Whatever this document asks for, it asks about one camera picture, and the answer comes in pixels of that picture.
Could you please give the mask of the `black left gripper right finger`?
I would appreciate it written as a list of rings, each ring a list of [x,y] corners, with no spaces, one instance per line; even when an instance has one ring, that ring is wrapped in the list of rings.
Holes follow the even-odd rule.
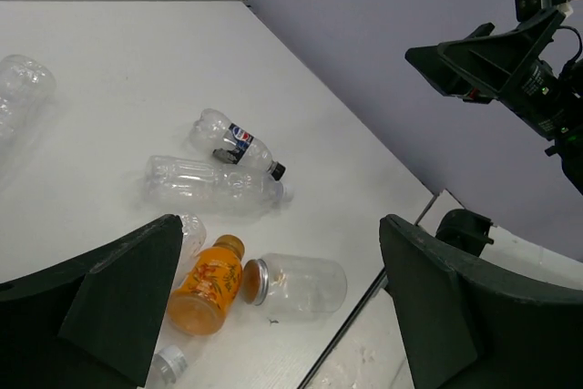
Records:
[[[379,240],[417,388],[579,388],[582,292],[530,279],[397,215]]]

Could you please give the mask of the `long clear ribbed bottle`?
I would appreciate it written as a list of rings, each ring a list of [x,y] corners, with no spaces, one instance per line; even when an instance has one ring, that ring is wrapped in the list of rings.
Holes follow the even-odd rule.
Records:
[[[290,186],[238,165],[152,156],[144,176],[146,199],[192,214],[260,216],[292,201]]]

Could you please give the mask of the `small Pepsi labelled bottle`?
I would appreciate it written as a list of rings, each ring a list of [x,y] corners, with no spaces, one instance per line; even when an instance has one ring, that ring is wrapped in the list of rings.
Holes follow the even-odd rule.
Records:
[[[189,143],[200,152],[225,164],[258,169],[281,180],[286,167],[273,158],[269,148],[222,112],[206,108],[192,126]]]

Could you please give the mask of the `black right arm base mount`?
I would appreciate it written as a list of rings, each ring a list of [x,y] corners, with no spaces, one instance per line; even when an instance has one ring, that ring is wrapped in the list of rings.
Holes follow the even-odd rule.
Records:
[[[466,209],[450,210],[441,220],[435,237],[461,251],[479,257],[486,245],[493,222],[485,216]]]

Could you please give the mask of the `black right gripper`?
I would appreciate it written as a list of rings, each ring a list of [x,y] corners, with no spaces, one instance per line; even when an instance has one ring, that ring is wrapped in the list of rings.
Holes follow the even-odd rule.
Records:
[[[552,7],[504,34],[486,23],[464,39],[412,47],[404,57],[440,95],[499,100],[541,137],[559,138],[582,124],[582,62],[568,61],[555,76],[540,59],[560,25]]]

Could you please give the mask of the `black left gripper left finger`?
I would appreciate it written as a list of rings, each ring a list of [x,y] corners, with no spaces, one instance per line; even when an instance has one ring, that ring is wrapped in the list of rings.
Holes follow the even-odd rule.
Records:
[[[1,285],[4,388],[144,386],[182,248],[164,215]]]

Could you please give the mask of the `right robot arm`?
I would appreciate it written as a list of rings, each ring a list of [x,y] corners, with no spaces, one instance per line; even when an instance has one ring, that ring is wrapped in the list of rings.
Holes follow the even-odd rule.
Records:
[[[582,54],[570,58],[559,74],[540,57],[564,29],[566,17],[556,7],[547,8],[499,35],[493,24],[482,24],[462,40],[412,47],[405,59],[445,97],[500,102],[551,142],[546,154],[560,157],[563,173],[580,189]]]

